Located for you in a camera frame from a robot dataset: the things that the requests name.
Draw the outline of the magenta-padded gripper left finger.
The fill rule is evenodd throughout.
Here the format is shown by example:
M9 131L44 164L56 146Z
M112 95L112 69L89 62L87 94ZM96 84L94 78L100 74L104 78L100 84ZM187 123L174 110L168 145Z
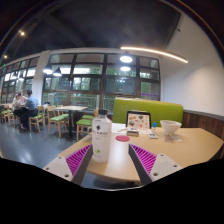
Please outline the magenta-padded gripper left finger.
M53 161L44 167L44 170L65 180L73 182L76 185L80 185L83 181L92 155L92 145L89 144L68 156L56 157Z

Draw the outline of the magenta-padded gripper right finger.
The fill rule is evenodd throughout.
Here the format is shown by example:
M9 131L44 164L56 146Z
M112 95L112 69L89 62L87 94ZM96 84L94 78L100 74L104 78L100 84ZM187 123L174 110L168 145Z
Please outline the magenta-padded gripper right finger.
M128 153L143 185L147 185L182 169L178 163L166 154L160 153L155 155L134 144L129 145Z

